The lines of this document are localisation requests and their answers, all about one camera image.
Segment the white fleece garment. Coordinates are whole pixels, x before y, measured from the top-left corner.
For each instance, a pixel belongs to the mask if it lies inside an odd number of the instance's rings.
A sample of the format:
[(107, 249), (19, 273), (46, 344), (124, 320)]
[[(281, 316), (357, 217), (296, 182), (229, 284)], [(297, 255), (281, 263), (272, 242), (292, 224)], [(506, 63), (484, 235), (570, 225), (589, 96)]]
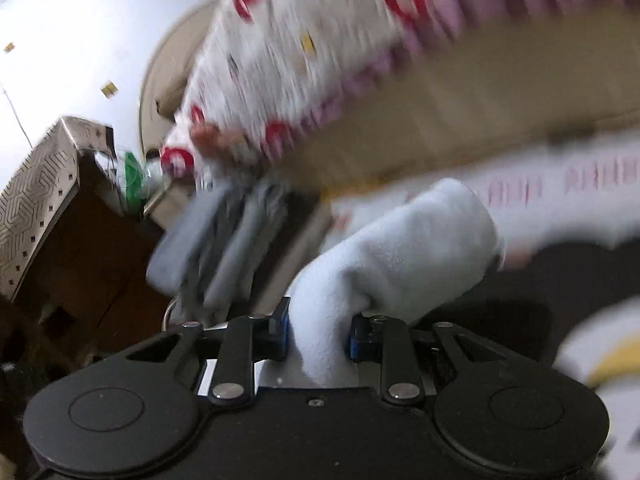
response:
[(437, 182), (308, 263), (288, 289), (288, 356), (262, 370), (278, 387), (359, 382), (346, 354), (352, 318), (372, 313), (407, 324), (477, 285), (494, 261), (495, 223), (454, 179)]

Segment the stack of folded grey clothes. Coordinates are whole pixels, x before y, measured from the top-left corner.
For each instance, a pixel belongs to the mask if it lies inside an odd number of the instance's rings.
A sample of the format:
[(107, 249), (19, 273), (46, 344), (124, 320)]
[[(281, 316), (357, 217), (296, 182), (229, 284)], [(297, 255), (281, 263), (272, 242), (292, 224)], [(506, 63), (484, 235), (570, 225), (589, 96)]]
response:
[(214, 326), (271, 278), (320, 203), (273, 174), (203, 178), (155, 247), (146, 281), (171, 299), (168, 325)]

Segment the green bottle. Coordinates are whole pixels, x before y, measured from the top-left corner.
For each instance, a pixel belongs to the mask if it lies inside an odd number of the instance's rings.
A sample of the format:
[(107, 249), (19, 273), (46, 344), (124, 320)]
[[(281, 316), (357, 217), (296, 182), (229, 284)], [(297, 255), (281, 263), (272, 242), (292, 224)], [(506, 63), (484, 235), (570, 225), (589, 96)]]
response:
[(137, 157), (126, 152), (122, 158), (122, 194), (127, 209), (136, 214), (142, 207), (143, 169)]

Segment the patterned cloth covered nightstand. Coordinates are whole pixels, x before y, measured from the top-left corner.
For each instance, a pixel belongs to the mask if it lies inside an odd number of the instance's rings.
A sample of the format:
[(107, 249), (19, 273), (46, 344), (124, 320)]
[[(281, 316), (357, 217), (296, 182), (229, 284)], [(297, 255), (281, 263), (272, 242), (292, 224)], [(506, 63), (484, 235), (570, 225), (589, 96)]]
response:
[(1, 295), (63, 344), (117, 352), (160, 331), (145, 273), (163, 229), (126, 208), (111, 127), (62, 117), (1, 192)]

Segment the white quilt with red bears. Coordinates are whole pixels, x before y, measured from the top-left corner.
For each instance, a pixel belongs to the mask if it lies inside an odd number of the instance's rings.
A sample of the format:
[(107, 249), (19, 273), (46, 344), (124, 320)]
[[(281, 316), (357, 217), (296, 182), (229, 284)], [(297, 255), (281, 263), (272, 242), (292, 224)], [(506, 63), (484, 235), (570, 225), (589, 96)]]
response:
[(639, 108), (639, 0), (218, 0), (160, 151), (329, 185)]

